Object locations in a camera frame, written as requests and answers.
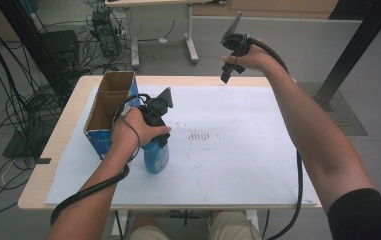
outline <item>floor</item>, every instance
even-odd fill
[[[39,4],[38,13],[44,24],[82,21],[92,9],[86,4],[89,1],[78,1],[82,6],[74,5],[75,11],[68,11],[72,8],[72,5],[68,5],[69,7],[58,9],[56,11],[58,16],[54,17],[53,6],[48,2],[56,3],[56,1],[42,1]],[[194,18],[194,42],[200,58],[197,64],[188,58],[183,40],[185,21],[175,21],[172,32],[166,38],[167,43],[158,41],[140,43],[141,66],[137,74],[219,76],[222,67],[220,57],[228,54],[228,51],[220,46],[219,39],[231,21],[231,18]],[[158,23],[140,24],[140,38],[164,37],[171,29],[173,21],[167,19],[166,23],[159,23],[163,27],[156,26],[159,27],[156,31],[150,24],[157,25]],[[82,26],[82,23],[74,24],[63,25],[68,27],[73,25],[72,27],[76,28]],[[359,21],[243,18],[237,31],[250,33],[255,37],[262,36],[265,43],[280,54],[291,75],[297,81],[322,82],[359,24]],[[10,47],[18,45],[18,43],[9,43]],[[22,61],[25,60],[21,49],[14,52]],[[125,65],[118,65],[118,68],[123,70],[127,66],[130,69],[129,60],[129,57],[124,56],[121,61]],[[14,74],[19,91],[27,95],[30,89],[27,81],[23,80],[18,66],[8,54],[5,55],[5,62]],[[33,63],[30,63],[30,68],[33,69],[32,74],[37,81],[45,83],[44,77]],[[94,74],[101,73],[100,69],[94,72]],[[259,76],[260,74],[246,71],[243,75]],[[381,32],[339,90],[368,133],[368,136],[353,136],[350,140],[362,156],[376,187],[381,191]],[[0,123],[6,118],[3,112],[6,100],[6,94],[0,84]],[[13,165],[11,159],[1,154],[13,132],[12,126],[0,129],[0,182],[10,181],[15,175],[21,173],[18,167],[15,168],[17,164],[22,163],[19,159],[17,164]],[[31,170],[24,171],[18,178],[13,179],[12,185],[19,185],[26,181],[31,172]],[[23,187],[24,185],[20,185],[12,190],[0,191],[0,210],[17,201]],[[262,191],[262,185],[260,184],[259,189],[254,190]],[[201,220],[189,220],[187,227],[184,227],[182,220],[172,221],[169,213],[152,214],[157,216],[162,227],[171,236],[176,237],[174,239],[204,239],[207,236],[204,213],[200,213]],[[290,221],[292,214],[293,210],[273,210],[266,236],[278,233]],[[43,239],[50,229],[49,217],[50,212],[26,211],[17,206],[1,211],[0,239]],[[265,224],[265,217],[266,210],[258,210],[261,229]],[[109,235],[107,233],[104,239],[108,239]],[[331,239],[324,212],[321,209],[302,209],[296,224],[283,239]]]

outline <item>cardboard box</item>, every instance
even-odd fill
[[[108,72],[99,85],[84,134],[103,159],[111,146],[110,129],[116,108],[130,95],[138,94],[134,72]],[[139,106],[138,98],[129,102]]]

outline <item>person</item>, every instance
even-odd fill
[[[306,171],[328,217],[332,237],[381,239],[381,195],[368,177],[359,154],[330,116],[259,47],[252,45],[247,55],[224,56],[222,60],[260,71],[268,79],[290,138],[302,156]],[[139,147],[136,134],[140,137],[140,145],[143,145],[153,137],[170,131],[166,126],[147,126],[141,113],[135,108],[131,109],[124,120],[117,122],[109,153],[83,188],[116,175],[124,168],[129,157]],[[126,122],[132,125],[136,133]],[[47,239],[99,239],[114,191],[115,185],[66,208],[53,225]],[[216,225],[221,225],[217,228],[220,230],[231,226],[228,228],[230,231],[223,234],[230,237],[228,234],[236,232],[236,226],[241,229],[243,222],[247,223],[245,230],[249,238],[234,239],[260,239],[259,232],[252,231],[250,222],[245,222],[241,212],[234,212],[236,215],[228,213],[213,213],[213,231],[216,231]],[[168,239],[152,218],[136,219],[132,230],[132,237],[135,239]]]

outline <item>gray floor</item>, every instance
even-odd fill
[[[44,5],[40,6],[43,6],[41,7],[43,22],[48,21],[48,17],[46,17],[48,14],[44,15]],[[64,15],[56,19],[74,20]],[[176,21],[173,31],[168,36],[168,43],[143,42],[140,44],[142,58],[141,67],[137,73],[141,75],[219,76],[222,66],[220,57],[228,54],[228,51],[222,48],[218,41],[230,21],[230,18],[194,18],[194,42],[200,58],[197,64],[193,64],[188,59],[183,41],[185,21]],[[238,31],[250,33],[255,37],[262,36],[265,42],[281,55],[290,73],[297,81],[322,82],[358,26],[359,22],[348,21],[245,18],[241,21]],[[162,37],[170,27],[168,25],[154,31],[152,30],[154,28],[149,25],[142,25],[140,36],[141,38]],[[15,53],[18,56],[22,54],[18,50]],[[6,60],[11,70],[15,72],[18,88],[26,93],[28,89],[26,83],[21,80],[19,70],[12,64],[12,59],[6,57]],[[40,79],[41,76],[37,70],[34,74],[36,79]],[[260,74],[251,71],[244,73],[244,76],[258,75]],[[381,191],[381,32],[350,73],[340,91],[368,132],[368,136],[350,137],[350,139],[363,157],[372,180]],[[0,85],[0,122],[5,119],[5,113],[2,111],[5,101],[6,96]],[[0,167],[7,161],[1,152],[12,133],[12,128],[0,130]],[[17,173],[14,170],[8,171],[5,178],[9,179],[15,174]],[[262,191],[262,184],[259,185],[259,189],[254,190]],[[0,194],[0,209],[17,201],[21,191],[22,187],[3,191]],[[293,210],[273,210],[266,236],[279,232],[288,223],[292,214]],[[50,212],[24,211],[16,206],[3,211],[0,213],[0,239],[43,239],[50,228],[49,216]],[[259,210],[258,216],[259,225],[262,228],[265,223],[266,211]],[[187,236],[176,239],[200,239],[202,236],[206,236],[205,219],[190,220],[187,228],[175,228],[175,225],[171,227],[172,223],[167,215],[159,215],[158,218],[171,236],[179,234]],[[182,222],[178,221],[174,224],[181,226]],[[331,239],[323,211],[321,209],[303,209],[295,226],[283,239]]]

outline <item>blue spray bottle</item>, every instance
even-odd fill
[[[139,109],[144,121],[149,126],[165,126],[162,116],[172,108],[171,88],[166,88],[158,97],[147,99]],[[153,138],[148,144],[142,146],[144,150],[144,163],[150,173],[159,173],[169,160],[168,138],[169,133]]]

